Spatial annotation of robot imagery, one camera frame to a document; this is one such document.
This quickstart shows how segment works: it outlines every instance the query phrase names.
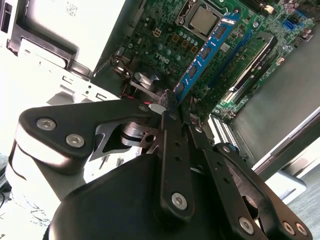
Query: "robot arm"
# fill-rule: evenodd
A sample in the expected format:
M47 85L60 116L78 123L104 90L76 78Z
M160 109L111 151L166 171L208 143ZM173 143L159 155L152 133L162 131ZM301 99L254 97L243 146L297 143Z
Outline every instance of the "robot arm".
M159 104L163 112L123 99L21 114L13 153L19 148L63 174L131 146L143 148L140 156L70 193L45 238L312 239L228 144L209 143L170 91Z

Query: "silver screw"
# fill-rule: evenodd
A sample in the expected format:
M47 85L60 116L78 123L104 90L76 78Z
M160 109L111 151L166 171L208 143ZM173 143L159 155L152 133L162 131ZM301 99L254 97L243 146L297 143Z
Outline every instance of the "silver screw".
M283 226L285 228L285 230L287 230L290 234L295 235L295 230L292 228L292 226L287 223L286 221L283 222Z
M139 105L139 109L144 112L148 112L148 108L145 105Z
M254 21L252 26L256 29L257 27L259 27L259 22L257 21Z
M296 228L305 236L308 236L307 231L305 230L305 228L300 224L300 223L296 223Z
M41 118L36 121L36 125L38 128L46 131L51 131L56 128L56 123L49 118Z
M78 134L70 134L65 138L65 141L68 145L74 148L81 148L85 145L84 138Z
M223 146L222 148L225 152L230 153L230 149L227 146Z
M172 194L171 201L176 208L180 210L187 209L188 203L186 198L182 194L175 192L174 194Z
M196 130L197 132L202 133L202 129L201 129L201 127L199 127L199 126L195 126L194 128L195 128L195 130Z
M249 222L248 219L246 219L245 217L240 217L239 218L239 224L241 226L241 228L250 235L253 235L255 230L254 227L252 226L251 222Z
M174 115L173 113L170 113L170 114L169 114L169 117L172 118L173 120L177 120L176 115Z

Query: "chip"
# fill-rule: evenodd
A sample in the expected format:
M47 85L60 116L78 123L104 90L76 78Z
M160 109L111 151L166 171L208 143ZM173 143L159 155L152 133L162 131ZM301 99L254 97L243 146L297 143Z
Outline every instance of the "chip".
M201 57L203 60L206 60L206 58L208 57L209 53L211 52L211 48L210 47L206 47L202 52L201 52Z
M223 34L226 32L227 27L226 26L219 26L218 29L214 32L214 36L216 39L220 39Z
M176 88L176 93L178 95L181 95L183 93L183 91L185 90L185 84L183 82L181 82L178 87Z
M178 40L179 40L179 36L177 34L173 35L172 41L176 43L178 42Z
M225 42L222 44L222 46L220 47L220 49L222 51L224 51L225 53L228 52L230 46L228 44L226 44Z
M197 71L198 71L197 65L193 65L193 66L190 68L190 70L189 70L189 77L190 77L190 79L192 79L192 78L195 76L195 74L196 74Z
M217 17L200 6L194 14L190 25L200 33L207 35L217 21Z
M183 48L186 49L188 47L188 44L189 44L189 42L187 40L184 40L181 45Z
M198 51L198 48L197 48L196 46L193 46L193 47L191 48L191 52L192 52L193 54L195 54L197 51Z

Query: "capacitor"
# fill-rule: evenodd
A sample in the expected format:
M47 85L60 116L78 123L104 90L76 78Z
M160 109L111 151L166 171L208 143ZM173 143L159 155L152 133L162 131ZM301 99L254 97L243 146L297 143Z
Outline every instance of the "capacitor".
M301 37L302 37L303 39L306 39L307 37L309 37L309 34L306 33L306 32L303 32L303 33L301 33Z
M257 21L254 21L252 26L256 29L257 27L259 27L259 22Z
M288 45L283 45L283 46L282 46L282 49L286 51L286 50L289 49L289 46L288 46Z
M243 33L243 32L238 32L238 33L236 34L236 36L237 36L238 38L243 38L243 37L244 37L244 33Z
M312 32L312 30L310 28L305 28L305 29L303 29L303 32L306 34L310 34Z

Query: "floor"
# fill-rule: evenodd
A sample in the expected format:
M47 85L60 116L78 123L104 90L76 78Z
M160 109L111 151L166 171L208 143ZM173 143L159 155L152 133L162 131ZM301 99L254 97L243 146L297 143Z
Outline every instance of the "floor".
M301 178L306 191L288 206L307 225L313 239L320 240L320 164Z

